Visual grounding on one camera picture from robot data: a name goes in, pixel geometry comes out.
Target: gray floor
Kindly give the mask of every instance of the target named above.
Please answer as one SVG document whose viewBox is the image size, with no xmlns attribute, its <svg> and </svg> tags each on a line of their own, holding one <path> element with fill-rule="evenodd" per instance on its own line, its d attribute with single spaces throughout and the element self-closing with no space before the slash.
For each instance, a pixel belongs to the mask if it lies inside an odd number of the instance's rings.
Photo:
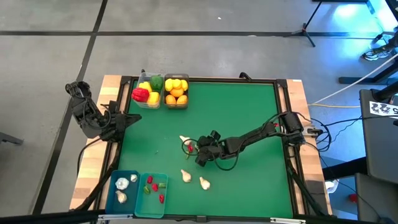
<svg viewBox="0 0 398 224">
<path fill-rule="evenodd" d="M 92 30 L 100 4 L 100 0 L 3 0 L 0 30 Z M 113 0 L 107 5 L 100 30 L 287 32 L 299 29 L 315 7 L 311 0 Z M 381 31 L 365 4 L 335 3 L 324 3 L 308 30 Z M 307 101 L 312 103 L 344 87 L 337 82 L 339 76 L 361 77 L 385 61 L 359 59 L 369 49 L 370 40 L 314 41 L 316 48 L 302 37 L 97 37 L 84 81 L 91 85 L 96 100 L 106 74 L 138 75 L 144 68 L 148 72 L 236 77 L 245 71 L 256 78 L 301 79 Z M 0 145 L 0 216 L 30 212 L 68 100 L 64 85 L 77 77 L 87 43 L 88 37 L 0 36 L 0 130 L 25 139 L 21 147 Z M 358 91 L 372 87 L 354 86 L 324 103 L 359 105 Z M 359 109 L 310 111 L 326 123 L 360 115 Z M 331 131 L 336 134 L 343 127 L 334 126 Z M 340 161 L 363 156 L 361 129 L 360 122 L 348 128 L 323 155 Z M 44 212 L 68 210 L 77 155 L 85 141 L 72 120 Z"/>
</svg>

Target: clear plastic container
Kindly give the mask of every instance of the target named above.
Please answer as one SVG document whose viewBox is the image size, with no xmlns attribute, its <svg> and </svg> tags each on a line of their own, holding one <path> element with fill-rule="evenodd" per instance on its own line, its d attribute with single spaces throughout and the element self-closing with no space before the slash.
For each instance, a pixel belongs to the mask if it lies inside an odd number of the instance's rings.
<svg viewBox="0 0 398 224">
<path fill-rule="evenodd" d="M 187 74 L 166 74 L 164 76 L 164 81 L 166 82 L 166 80 L 168 80 L 169 78 L 173 78 L 173 79 L 179 79 L 179 80 L 185 80 L 188 83 L 188 89 L 186 91 L 184 91 L 184 95 L 187 96 L 188 100 L 187 103 L 185 103 L 184 105 L 178 105 L 178 104 L 174 104 L 174 105 L 168 105 L 166 103 L 166 96 L 170 94 L 169 91 L 166 91 L 164 84 L 163 84 L 163 90 L 164 90 L 164 96 L 163 96 L 163 102 L 164 104 L 169 108 L 169 109 L 186 109 L 188 107 L 188 102 L 189 102 L 189 76 Z"/>
<path fill-rule="evenodd" d="M 164 89 L 164 75 L 161 73 L 150 73 L 150 72 L 142 72 L 141 75 L 138 78 L 138 83 L 136 88 L 138 88 L 140 83 L 143 82 L 150 82 L 150 78 L 152 76 L 156 76 L 156 75 L 160 75 L 163 78 L 163 85 L 162 85 L 162 89 L 161 90 L 156 90 L 156 92 L 159 93 L 160 97 L 159 97 L 159 101 L 157 102 L 156 105 L 148 105 L 147 103 L 143 103 L 143 102 L 137 102 L 134 100 L 134 102 L 136 102 L 138 104 L 138 106 L 142 107 L 142 108 L 148 108 L 148 109 L 158 109 L 160 107 L 160 102 L 162 101 L 163 98 L 163 89 Z"/>
</svg>

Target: green mat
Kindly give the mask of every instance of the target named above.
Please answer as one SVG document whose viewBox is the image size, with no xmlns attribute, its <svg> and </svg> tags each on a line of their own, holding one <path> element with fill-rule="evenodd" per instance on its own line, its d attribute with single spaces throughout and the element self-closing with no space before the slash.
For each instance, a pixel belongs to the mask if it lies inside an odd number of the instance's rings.
<svg viewBox="0 0 398 224">
<path fill-rule="evenodd" d="M 157 110 L 131 102 L 129 113 L 142 119 L 126 130 L 119 170 L 158 172 L 169 176 L 165 214 L 231 217 L 292 218 L 289 185 L 280 138 L 259 141 L 240 154 L 231 171 L 214 162 L 205 167 L 185 160 L 180 135 L 198 139 L 212 130 L 221 138 L 240 136 L 258 128 L 277 113 L 274 87 L 260 84 L 190 83 L 186 110 Z M 230 167 L 234 159 L 219 161 Z M 180 170 L 191 173 L 182 181 Z M 199 177 L 211 183 L 200 186 Z"/>
</svg>

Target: white garlic bulb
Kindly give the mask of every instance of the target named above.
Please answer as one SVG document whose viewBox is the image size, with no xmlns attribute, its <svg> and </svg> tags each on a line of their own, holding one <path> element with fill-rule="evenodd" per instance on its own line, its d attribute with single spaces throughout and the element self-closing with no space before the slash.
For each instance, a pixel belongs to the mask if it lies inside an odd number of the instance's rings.
<svg viewBox="0 0 398 224">
<path fill-rule="evenodd" d="M 181 173 L 182 173 L 182 180 L 185 182 L 185 183 L 189 183 L 189 182 L 191 182 L 191 174 L 189 174 L 187 171 L 185 171 L 185 170 L 181 170 Z"/>
<path fill-rule="evenodd" d="M 119 203 L 124 203 L 127 200 L 127 195 L 120 190 L 116 191 L 116 194 L 118 195 L 118 201 Z"/>
<path fill-rule="evenodd" d="M 138 177 L 136 174 L 131 174 L 131 176 L 130 176 L 131 182 L 135 182 L 135 181 L 137 181 L 137 179 L 138 179 Z"/>
<path fill-rule="evenodd" d="M 210 188 L 210 182 L 205 180 L 203 177 L 199 177 L 200 185 L 203 190 L 208 190 Z"/>
<path fill-rule="evenodd" d="M 191 144 L 191 140 L 189 140 L 189 139 L 191 139 L 191 138 L 188 138 L 188 137 L 184 137 L 184 136 L 180 136 L 180 139 L 181 139 L 181 141 L 182 142 L 184 142 L 184 145 L 186 145 L 186 146 L 189 146 L 189 144 Z"/>
<path fill-rule="evenodd" d="M 119 179 L 116 181 L 116 183 L 114 183 L 114 184 L 116 185 L 116 188 L 117 188 L 117 189 L 119 189 L 119 190 L 124 190 L 124 189 L 126 189 L 127 186 L 129 185 L 129 181 L 128 181 L 126 178 L 121 177 L 121 178 L 119 178 Z"/>
</svg>

